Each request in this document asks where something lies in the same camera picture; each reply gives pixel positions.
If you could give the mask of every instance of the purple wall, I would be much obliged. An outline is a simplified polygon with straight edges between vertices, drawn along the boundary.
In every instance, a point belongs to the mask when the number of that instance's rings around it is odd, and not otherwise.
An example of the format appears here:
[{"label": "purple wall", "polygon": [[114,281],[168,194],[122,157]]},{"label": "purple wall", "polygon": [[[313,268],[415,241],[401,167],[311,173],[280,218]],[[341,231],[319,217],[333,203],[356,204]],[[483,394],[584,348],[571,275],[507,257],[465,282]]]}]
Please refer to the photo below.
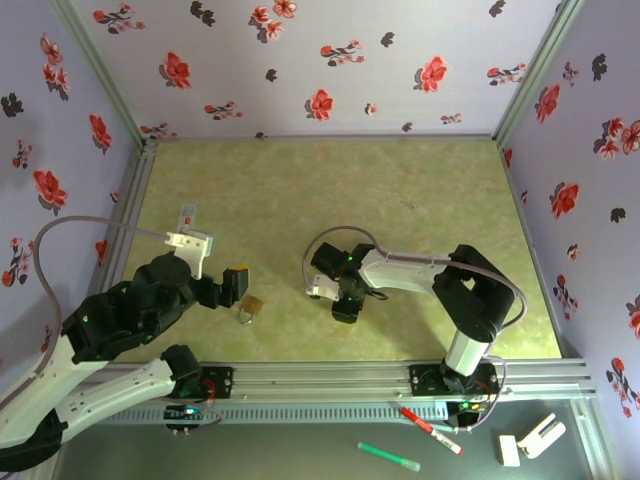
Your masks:
[{"label": "purple wall", "polygon": [[[110,216],[134,144],[47,2],[3,2],[0,44],[1,395],[46,348],[53,321],[29,242],[61,216]],[[86,296],[104,233],[71,223],[44,238],[63,315]]]},{"label": "purple wall", "polygon": [[630,479],[640,475],[639,25],[637,0],[587,1],[506,142],[560,329],[587,360]]}]

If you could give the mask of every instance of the floral wallpaper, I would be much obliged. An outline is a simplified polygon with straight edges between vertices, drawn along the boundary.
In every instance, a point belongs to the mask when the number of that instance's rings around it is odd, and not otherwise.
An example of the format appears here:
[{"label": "floral wallpaper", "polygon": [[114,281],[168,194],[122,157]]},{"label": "floral wallpaper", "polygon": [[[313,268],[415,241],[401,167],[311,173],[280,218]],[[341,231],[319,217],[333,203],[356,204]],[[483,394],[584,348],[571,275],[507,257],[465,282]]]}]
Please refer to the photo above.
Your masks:
[{"label": "floral wallpaper", "polygon": [[558,5],[68,2],[158,139],[492,134]]},{"label": "floral wallpaper", "polygon": [[585,2],[504,145],[554,317],[587,361],[628,479],[640,472],[639,18],[636,0]]},{"label": "floral wallpaper", "polygon": [[[134,144],[47,2],[4,2],[0,43],[2,394],[52,335],[53,311],[33,271],[38,231],[61,216],[110,216]],[[104,234],[98,224],[65,224],[44,237],[42,268],[63,315],[86,296],[108,252]]]}]

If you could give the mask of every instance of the marble-pattern surface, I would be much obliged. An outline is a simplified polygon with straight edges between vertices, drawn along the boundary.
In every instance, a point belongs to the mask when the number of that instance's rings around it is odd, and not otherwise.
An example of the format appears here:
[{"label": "marble-pattern surface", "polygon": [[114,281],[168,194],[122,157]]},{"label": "marble-pattern surface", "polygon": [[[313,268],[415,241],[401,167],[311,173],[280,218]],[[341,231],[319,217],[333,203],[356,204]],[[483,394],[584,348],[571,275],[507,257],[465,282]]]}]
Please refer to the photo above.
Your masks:
[{"label": "marble-pattern surface", "polygon": [[[455,328],[435,297],[388,290],[388,301],[368,299],[358,322],[345,325],[331,317],[330,301],[305,295],[302,252],[316,234],[343,224],[367,228],[399,252],[448,254],[460,243],[475,246],[530,303],[528,316],[500,336],[493,352],[559,356],[491,141],[162,144],[138,225],[175,231],[184,203],[198,206],[195,229],[216,235],[204,271],[220,276],[247,264],[249,292],[265,304],[249,326],[237,322],[237,306],[195,306],[164,335],[118,361],[147,361],[174,343],[188,344],[201,361],[442,358]],[[347,232],[326,240],[351,249],[364,239]],[[136,238],[126,278],[167,250]]]}]

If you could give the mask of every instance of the red flower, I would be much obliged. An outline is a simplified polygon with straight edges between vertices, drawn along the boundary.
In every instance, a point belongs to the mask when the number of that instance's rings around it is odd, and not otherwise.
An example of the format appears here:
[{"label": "red flower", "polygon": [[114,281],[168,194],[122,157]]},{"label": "red flower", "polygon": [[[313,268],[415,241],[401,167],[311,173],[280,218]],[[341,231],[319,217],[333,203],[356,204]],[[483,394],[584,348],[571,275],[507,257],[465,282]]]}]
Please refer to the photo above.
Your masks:
[{"label": "red flower", "polygon": [[540,125],[544,123],[545,118],[553,113],[558,106],[558,95],[560,95],[560,84],[557,83],[550,89],[547,89],[545,94],[538,104],[538,121]]},{"label": "red flower", "polygon": [[507,164],[507,168],[511,167],[511,156],[513,155],[513,150],[509,149],[504,152],[504,161]]},{"label": "red flower", "polygon": [[333,108],[333,98],[326,90],[318,90],[311,97],[311,111],[318,120],[329,120],[329,111]]},{"label": "red flower", "polygon": [[612,118],[609,121],[609,135],[616,138],[620,131],[624,128],[624,123],[622,123],[622,118],[616,117]]},{"label": "red flower", "polygon": [[58,208],[66,205],[67,192],[60,189],[60,182],[53,172],[36,170],[33,172],[33,179],[36,182],[36,189],[47,203]]},{"label": "red flower", "polygon": [[96,143],[105,150],[108,149],[111,146],[111,135],[107,132],[107,126],[102,121],[102,117],[92,113],[89,115],[89,122],[91,122],[91,131]]},{"label": "red flower", "polygon": [[269,21],[267,7],[256,7],[251,16],[258,23],[266,23]]},{"label": "red flower", "polygon": [[44,64],[44,67],[42,67],[42,71],[44,73],[44,81],[47,83],[55,83],[56,82],[56,71],[51,68],[51,65],[49,65],[49,62]]},{"label": "red flower", "polygon": [[189,83],[189,65],[183,62],[182,59],[173,52],[167,53],[167,58],[164,61],[167,76],[171,79],[173,84],[178,88],[191,88]]},{"label": "red flower", "polygon": [[553,216],[557,219],[563,213],[569,213],[576,206],[576,200],[578,198],[578,192],[580,191],[580,186],[573,184],[567,185],[562,190],[558,192],[556,198],[553,200],[551,204],[551,209],[553,210]]},{"label": "red flower", "polygon": [[58,45],[49,40],[49,37],[44,33],[40,37],[40,47],[42,47],[42,51],[51,65],[57,65],[62,61]]},{"label": "red flower", "polygon": [[624,372],[624,363],[618,357],[613,359],[613,366],[621,372]]},{"label": "red flower", "polygon": [[275,0],[273,11],[279,17],[293,18],[293,12],[296,11],[298,6],[295,3],[291,3],[290,0]]},{"label": "red flower", "polygon": [[447,66],[444,64],[444,60],[440,56],[433,57],[433,59],[425,64],[422,69],[422,75],[420,75],[420,79],[422,80],[422,90],[425,93],[428,92],[437,92],[438,91],[438,82],[444,79],[447,74]]},{"label": "red flower", "polygon": [[269,40],[277,40],[282,32],[284,32],[282,22],[267,23],[267,37],[269,37]]},{"label": "red flower", "polygon": [[598,151],[602,160],[613,160],[616,157],[616,153],[620,151],[620,147],[615,140],[609,140]]},{"label": "red flower", "polygon": [[636,329],[636,338],[640,339],[640,310],[631,314],[629,326]]},{"label": "red flower", "polygon": [[640,120],[636,120],[629,128],[622,132],[622,151],[625,155],[640,148]]},{"label": "red flower", "polygon": [[65,92],[69,92],[69,90],[71,90],[71,86],[69,85],[69,74],[65,72],[62,67],[58,70],[58,83]]},{"label": "red flower", "polygon": [[101,242],[96,242],[96,254],[98,255],[98,265],[102,265],[104,262],[104,256],[107,253],[107,241],[102,240]]}]

